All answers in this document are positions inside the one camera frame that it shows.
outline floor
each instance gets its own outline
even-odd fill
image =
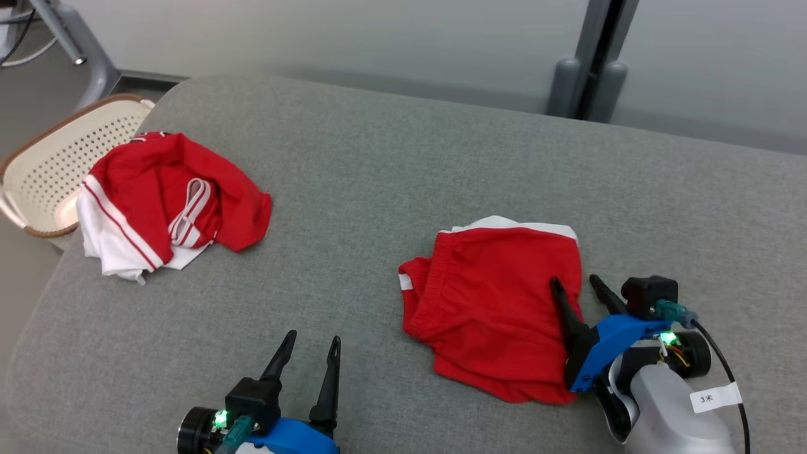
[[[37,23],[16,56],[24,57],[52,36]],[[0,160],[68,116],[88,81],[86,66],[73,66],[54,46],[39,59],[19,68],[0,69]],[[163,93],[133,90],[157,101]],[[33,238],[0,215],[0,377],[6,370],[16,339],[56,267],[60,252]],[[0,451],[6,439],[4,386],[0,386]]]

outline gray fabric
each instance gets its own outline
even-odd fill
[[[260,74],[184,82],[149,129],[244,169],[274,198],[269,232],[145,287],[101,277],[75,238],[7,380],[31,446],[172,452],[185,412],[221,407],[294,328],[291,417],[307,417],[342,338],[343,452],[621,452],[592,397],[498,401],[434,374],[401,331],[396,268],[430,255],[439,229],[491,214],[571,225],[585,272],[612,286],[677,279],[733,365],[756,451],[807,445],[805,158]],[[588,287],[581,303],[588,321],[605,315]],[[717,365],[692,381],[724,383]],[[739,449],[736,409],[720,413]]]
[[[65,250],[70,245],[70,241],[76,236],[75,232],[68,233],[64,237],[48,238],[48,241],[54,245],[58,250]]]

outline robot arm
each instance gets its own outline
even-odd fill
[[[339,402],[341,340],[333,338],[320,396],[308,415],[310,422],[282,418],[278,404],[280,376],[294,349],[297,331],[283,339],[257,380],[242,378],[224,399],[223,410],[194,407],[179,427],[179,454],[233,454],[243,447],[268,448],[275,454],[338,454],[333,442]]]
[[[675,302],[678,284],[630,278],[621,290],[626,305],[596,275],[589,281],[611,313],[592,328],[571,311],[561,283],[550,283],[569,355],[567,388],[595,394],[628,454],[734,454],[725,424],[712,412],[696,414],[689,399],[684,379],[706,375],[711,352],[696,331],[669,332],[673,322],[692,328],[697,320]]]

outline red shorts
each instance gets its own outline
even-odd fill
[[[403,330],[434,351],[434,371],[508,402],[566,404],[550,279],[582,319],[575,232],[491,216],[437,235],[431,259],[399,268]]]

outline white plastic basket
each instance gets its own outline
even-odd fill
[[[114,95],[76,112],[0,167],[0,210],[29,234],[53,239],[77,227],[76,197],[90,168],[129,142],[154,103]]]

